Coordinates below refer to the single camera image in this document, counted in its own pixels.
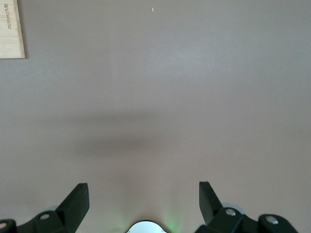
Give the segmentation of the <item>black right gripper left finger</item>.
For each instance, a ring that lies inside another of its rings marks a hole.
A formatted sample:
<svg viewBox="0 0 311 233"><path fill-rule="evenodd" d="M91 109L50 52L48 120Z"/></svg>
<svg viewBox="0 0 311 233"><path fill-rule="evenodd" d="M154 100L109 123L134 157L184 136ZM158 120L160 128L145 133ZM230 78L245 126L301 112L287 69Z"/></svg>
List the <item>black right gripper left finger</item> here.
<svg viewBox="0 0 311 233"><path fill-rule="evenodd" d="M89 210L87 183L79 183L55 210L37 214L17 225L14 219L2 219L2 233L75 233Z"/></svg>

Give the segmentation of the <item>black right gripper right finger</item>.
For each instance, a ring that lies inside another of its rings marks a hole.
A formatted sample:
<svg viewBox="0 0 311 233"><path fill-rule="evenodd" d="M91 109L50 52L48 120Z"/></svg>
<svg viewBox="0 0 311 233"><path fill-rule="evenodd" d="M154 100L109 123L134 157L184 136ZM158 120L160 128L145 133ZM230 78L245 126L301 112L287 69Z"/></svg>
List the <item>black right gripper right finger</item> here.
<svg viewBox="0 0 311 233"><path fill-rule="evenodd" d="M205 223L197 233L298 233L281 216L263 214L253 220L236 208L224 207L209 182L199 182L199 207Z"/></svg>

